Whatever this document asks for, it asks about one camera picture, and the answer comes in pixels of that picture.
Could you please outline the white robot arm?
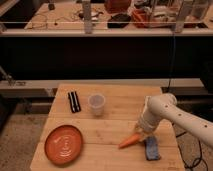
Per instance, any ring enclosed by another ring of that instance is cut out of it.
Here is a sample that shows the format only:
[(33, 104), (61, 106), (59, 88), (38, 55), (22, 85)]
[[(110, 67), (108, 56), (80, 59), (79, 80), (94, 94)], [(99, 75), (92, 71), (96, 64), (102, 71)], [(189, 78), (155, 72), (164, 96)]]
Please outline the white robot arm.
[(177, 99), (171, 93), (146, 97), (137, 128), (147, 134), (153, 133), (163, 119), (177, 124), (213, 149), (213, 122), (178, 108)]

